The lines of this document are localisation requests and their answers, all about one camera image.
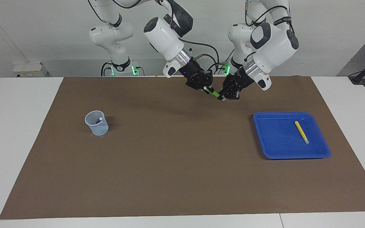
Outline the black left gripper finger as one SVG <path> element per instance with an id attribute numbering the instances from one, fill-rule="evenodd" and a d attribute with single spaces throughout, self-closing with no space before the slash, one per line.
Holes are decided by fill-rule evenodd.
<path id="1" fill-rule="evenodd" d="M 218 100 L 238 100 L 240 98 L 240 91 L 220 91 Z"/>
<path id="2" fill-rule="evenodd" d="M 222 93 L 227 93 L 237 85 L 234 75 L 227 75 L 222 83 Z"/>

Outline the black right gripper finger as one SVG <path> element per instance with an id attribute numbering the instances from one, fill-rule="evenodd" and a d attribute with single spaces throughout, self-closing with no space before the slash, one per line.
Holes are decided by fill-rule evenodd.
<path id="1" fill-rule="evenodd" d="M 213 88 L 212 84 L 213 84 L 213 72 L 212 71 L 205 71 L 205 87 L 209 91 L 214 91 L 214 88 Z"/>
<path id="2" fill-rule="evenodd" d="M 195 83 L 186 83 L 186 85 L 194 90 L 200 90 L 200 91 L 203 91 L 203 92 L 207 92 L 205 89 L 204 89 L 204 85 L 203 84 L 195 84 Z"/>

